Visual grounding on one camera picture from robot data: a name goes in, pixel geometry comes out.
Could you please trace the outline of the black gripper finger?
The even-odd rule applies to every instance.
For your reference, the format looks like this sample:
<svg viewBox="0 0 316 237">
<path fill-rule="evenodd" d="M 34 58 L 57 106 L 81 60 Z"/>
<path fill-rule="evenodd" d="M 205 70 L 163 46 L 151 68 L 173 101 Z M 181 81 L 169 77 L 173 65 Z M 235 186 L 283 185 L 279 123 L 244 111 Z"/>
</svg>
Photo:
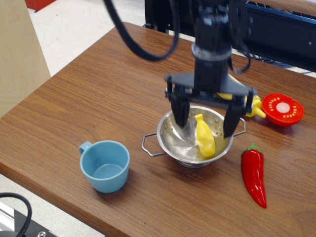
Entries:
<svg viewBox="0 0 316 237">
<path fill-rule="evenodd" d="M 224 119 L 224 137 L 231 137 L 239 123 L 243 112 L 243 98 L 235 98 L 228 103 Z"/>
<path fill-rule="evenodd" d="M 171 108 L 177 125 L 184 127 L 187 123 L 190 111 L 189 100 L 173 95 L 171 97 Z"/>
</svg>

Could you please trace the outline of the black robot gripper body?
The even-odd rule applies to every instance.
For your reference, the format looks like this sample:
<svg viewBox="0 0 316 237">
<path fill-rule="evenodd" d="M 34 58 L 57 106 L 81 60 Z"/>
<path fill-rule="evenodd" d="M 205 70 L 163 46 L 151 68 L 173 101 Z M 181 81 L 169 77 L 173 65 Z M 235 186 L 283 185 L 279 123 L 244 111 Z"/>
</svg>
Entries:
<svg viewBox="0 0 316 237">
<path fill-rule="evenodd" d="M 253 109 L 256 90 L 229 74 L 229 68 L 233 67 L 230 47 L 210 51 L 193 44 L 192 53 L 195 57 L 194 72 L 165 77 L 165 94 L 173 110 L 188 110 L 190 102 L 227 110 Z"/>
</svg>

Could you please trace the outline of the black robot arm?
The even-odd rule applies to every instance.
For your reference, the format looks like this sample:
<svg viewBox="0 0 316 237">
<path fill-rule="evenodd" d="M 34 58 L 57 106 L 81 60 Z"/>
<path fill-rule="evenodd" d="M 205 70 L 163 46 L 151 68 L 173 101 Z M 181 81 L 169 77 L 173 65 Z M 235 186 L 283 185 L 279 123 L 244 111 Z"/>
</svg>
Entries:
<svg viewBox="0 0 316 237">
<path fill-rule="evenodd" d="M 254 88 L 247 87 L 229 74 L 241 74 L 250 67 L 233 68 L 232 48 L 239 46 L 248 53 L 243 38 L 250 33 L 251 18 L 243 0 L 203 1 L 195 20 L 195 42 L 192 53 L 195 70 L 165 77 L 168 97 L 175 122 L 184 127 L 190 102 L 226 109 L 224 137 L 231 137 L 241 116 L 252 111 Z"/>
</svg>

